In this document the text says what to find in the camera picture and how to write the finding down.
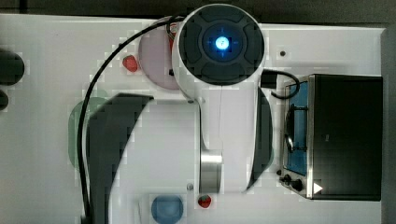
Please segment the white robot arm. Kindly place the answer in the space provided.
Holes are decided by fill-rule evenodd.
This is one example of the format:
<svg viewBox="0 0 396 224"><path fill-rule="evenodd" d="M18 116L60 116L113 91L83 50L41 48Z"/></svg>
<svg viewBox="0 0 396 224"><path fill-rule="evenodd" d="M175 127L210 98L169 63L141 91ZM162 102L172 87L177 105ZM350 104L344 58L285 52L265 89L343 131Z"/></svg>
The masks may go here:
<svg viewBox="0 0 396 224"><path fill-rule="evenodd" d="M247 194L266 168L258 23L238 7L200 7L180 23L171 56L175 91L120 93L90 117L85 224L188 224L195 208Z"/></svg>

